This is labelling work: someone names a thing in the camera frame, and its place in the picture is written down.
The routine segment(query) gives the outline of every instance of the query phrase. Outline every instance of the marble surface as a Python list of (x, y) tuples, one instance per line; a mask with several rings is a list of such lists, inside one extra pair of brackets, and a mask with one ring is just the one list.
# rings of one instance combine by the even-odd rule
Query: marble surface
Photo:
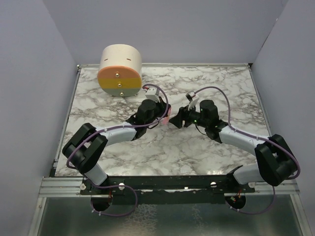
[[(97, 68), (82, 68), (74, 101), (69, 115), (63, 144), (89, 122), (93, 126), (121, 124), (134, 114), (145, 99), (145, 92), (137, 97), (112, 97), (98, 85)], [(249, 70), (239, 67), (144, 67), (143, 84), (159, 85), (172, 105), (172, 115), (188, 100), (185, 94), (204, 86), (217, 86), (224, 90), (232, 109), (232, 124), (240, 129), (268, 135), (266, 123), (252, 83)], [(200, 100), (212, 99), (220, 118), (227, 120), (227, 105), (220, 92), (208, 89)], [(177, 129), (172, 124), (160, 124), (148, 130), (140, 139), (107, 147), (99, 164), (109, 175), (222, 175), (239, 165), (255, 162), (255, 157), (236, 147), (218, 144), (201, 135), (191, 125)], [(56, 176), (79, 176), (65, 165), (60, 154)]]

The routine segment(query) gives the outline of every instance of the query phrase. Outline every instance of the glass panel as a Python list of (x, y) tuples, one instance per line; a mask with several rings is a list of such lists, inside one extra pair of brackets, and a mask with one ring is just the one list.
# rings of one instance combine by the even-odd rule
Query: glass panel
[[(271, 196), (248, 196), (244, 210), (258, 211), (270, 200)], [(91, 213), (89, 198), (50, 198), (39, 235), (301, 236), (302, 233), (290, 196), (278, 195), (273, 208), (261, 215), (240, 214), (226, 205), (139, 205), (136, 212), (122, 218)]]

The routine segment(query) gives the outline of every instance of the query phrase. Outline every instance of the bolt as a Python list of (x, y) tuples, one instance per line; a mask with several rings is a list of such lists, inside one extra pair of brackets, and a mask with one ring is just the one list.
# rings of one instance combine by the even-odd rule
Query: bolt
[(255, 182), (249, 182), (249, 183), (248, 183), (248, 186), (249, 186), (250, 188), (254, 188), (254, 187), (255, 187)]
[(124, 190), (125, 189), (124, 183), (120, 183), (119, 185), (123, 185), (122, 187), (118, 187), (120, 190)]
[(85, 190), (87, 187), (86, 187), (86, 185), (85, 184), (83, 184), (83, 183), (81, 183), (81, 185), (80, 185), (80, 189), (81, 190)]
[(216, 182), (211, 182), (211, 183), (210, 183), (210, 187), (216, 188), (216, 187), (217, 187), (217, 183), (216, 183)]

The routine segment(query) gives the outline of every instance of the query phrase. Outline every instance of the white wall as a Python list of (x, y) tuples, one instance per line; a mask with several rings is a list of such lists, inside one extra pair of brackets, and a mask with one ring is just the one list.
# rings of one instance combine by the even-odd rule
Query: white wall
[(76, 64), (41, 0), (0, 1), (0, 235), (26, 235)]
[(300, 162), (297, 181), (315, 234), (315, 1), (287, 3), (252, 71), (272, 132)]
[(253, 62), (287, 0), (43, 0), (78, 64), (116, 43), (144, 62)]

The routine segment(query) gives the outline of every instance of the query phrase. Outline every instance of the cylindrical container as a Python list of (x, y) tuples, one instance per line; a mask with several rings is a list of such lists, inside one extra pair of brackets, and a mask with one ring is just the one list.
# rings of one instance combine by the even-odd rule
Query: cylindrical container
[(141, 89), (141, 55), (134, 47), (114, 44), (103, 51), (97, 80), (108, 94), (133, 96)]

